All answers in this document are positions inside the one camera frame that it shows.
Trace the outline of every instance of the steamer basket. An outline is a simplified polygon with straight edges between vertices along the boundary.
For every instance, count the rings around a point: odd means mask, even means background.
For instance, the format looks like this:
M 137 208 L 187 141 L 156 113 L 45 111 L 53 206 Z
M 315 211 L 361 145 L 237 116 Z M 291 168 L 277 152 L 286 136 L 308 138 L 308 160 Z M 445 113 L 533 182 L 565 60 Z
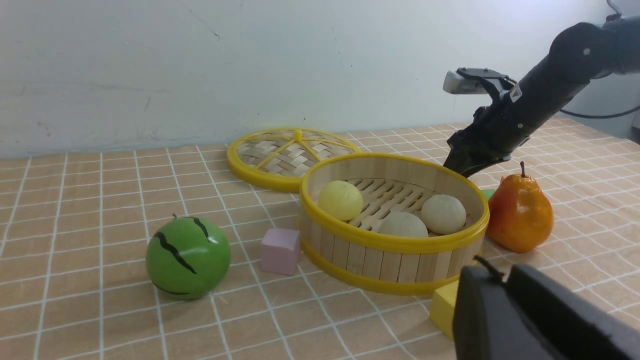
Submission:
M 320 189 L 333 180 L 354 184 L 364 196 L 360 216 L 341 222 L 317 205 Z M 432 195 L 452 195 L 467 210 L 455 234 L 402 238 L 377 233 L 391 211 L 419 214 Z M 489 222 L 480 189 L 463 176 L 424 160 L 384 153 L 356 153 L 312 167 L 300 184 L 301 247 L 327 274 L 365 290 L 393 295 L 429 295 L 455 281 L 479 253 Z

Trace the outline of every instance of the yellow block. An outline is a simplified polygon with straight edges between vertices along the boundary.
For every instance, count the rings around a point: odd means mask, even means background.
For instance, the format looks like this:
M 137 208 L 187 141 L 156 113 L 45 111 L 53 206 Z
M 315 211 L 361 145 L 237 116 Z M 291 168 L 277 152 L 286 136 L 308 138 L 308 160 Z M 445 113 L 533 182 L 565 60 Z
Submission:
M 453 341 L 453 311 L 458 296 L 458 281 L 437 289 L 431 300 L 431 314 L 429 319 Z

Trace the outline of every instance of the pink block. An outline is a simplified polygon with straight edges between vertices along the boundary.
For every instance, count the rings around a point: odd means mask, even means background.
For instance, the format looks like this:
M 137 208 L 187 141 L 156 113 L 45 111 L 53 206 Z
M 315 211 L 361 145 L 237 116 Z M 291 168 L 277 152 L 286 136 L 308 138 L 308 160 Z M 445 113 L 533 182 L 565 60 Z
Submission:
M 300 258 L 300 232 L 269 229 L 260 245 L 260 268 L 264 272 L 293 275 Z

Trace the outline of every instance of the green object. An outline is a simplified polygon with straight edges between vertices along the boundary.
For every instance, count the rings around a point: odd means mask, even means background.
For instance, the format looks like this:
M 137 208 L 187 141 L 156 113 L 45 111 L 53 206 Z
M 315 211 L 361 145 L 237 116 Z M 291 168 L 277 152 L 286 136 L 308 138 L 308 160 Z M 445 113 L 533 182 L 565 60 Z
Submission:
M 203 297 L 229 270 L 229 242 L 219 227 L 204 219 L 173 217 L 147 245 L 147 275 L 156 288 L 176 299 Z
M 489 200 L 491 196 L 493 196 L 493 193 L 495 193 L 495 189 L 484 189 L 482 190 L 482 193 L 484 194 L 485 199 Z

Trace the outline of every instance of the black stripe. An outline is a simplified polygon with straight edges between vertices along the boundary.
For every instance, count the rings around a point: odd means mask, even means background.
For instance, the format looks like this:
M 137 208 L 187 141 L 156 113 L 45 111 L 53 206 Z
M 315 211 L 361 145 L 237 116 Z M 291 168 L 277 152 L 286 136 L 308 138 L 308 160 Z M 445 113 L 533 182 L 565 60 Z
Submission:
M 207 231 L 207 228 L 204 226 L 204 224 L 200 222 L 200 219 L 197 217 L 188 217 L 188 218 L 193 219 L 193 222 L 196 223 L 198 227 L 200 227 L 200 230 L 202 230 L 202 232 L 204 233 L 204 237 L 207 239 L 207 241 L 209 241 L 209 232 Z
M 173 291 L 169 291 L 169 290 L 165 290 L 162 289 L 160 286 L 158 286 L 158 284 L 154 283 L 153 281 L 151 282 L 156 288 L 159 288 L 160 290 L 164 291 L 167 294 L 171 294 L 171 295 L 189 295 L 189 293 L 174 293 Z
M 170 243 L 168 243 L 166 241 L 166 237 L 164 236 L 163 233 L 160 233 L 159 231 L 154 234 L 155 238 L 160 239 L 160 246 L 162 246 L 162 248 L 164 250 L 167 250 L 168 252 L 171 253 L 171 255 L 173 255 L 173 257 L 175 258 L 176 261 L 178 261 L 178 263 L 180 263 L 180 265 L 184 266 L 184 268 L 186 268 L 187 270 L 189 270 L 190 272 L 197 274 L 196 270 L 194 270 L 191 265 L 189 265 L 180 255 L 180 252 L 178 252 L 178 249 L 176 249 L 173 245 L 171 245 Z

